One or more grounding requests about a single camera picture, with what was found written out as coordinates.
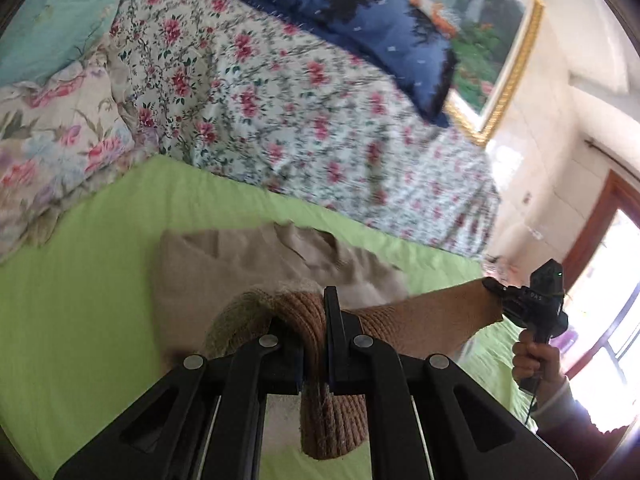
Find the person's right hand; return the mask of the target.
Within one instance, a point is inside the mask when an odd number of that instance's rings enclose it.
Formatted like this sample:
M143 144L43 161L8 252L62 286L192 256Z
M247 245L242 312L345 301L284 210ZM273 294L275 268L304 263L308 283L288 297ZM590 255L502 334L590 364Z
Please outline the person's right hand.
M551 344L535 342L526 336L513 345L512 351L512 375L520 385L530 378L539 378L545 386L564 382L560 352Z

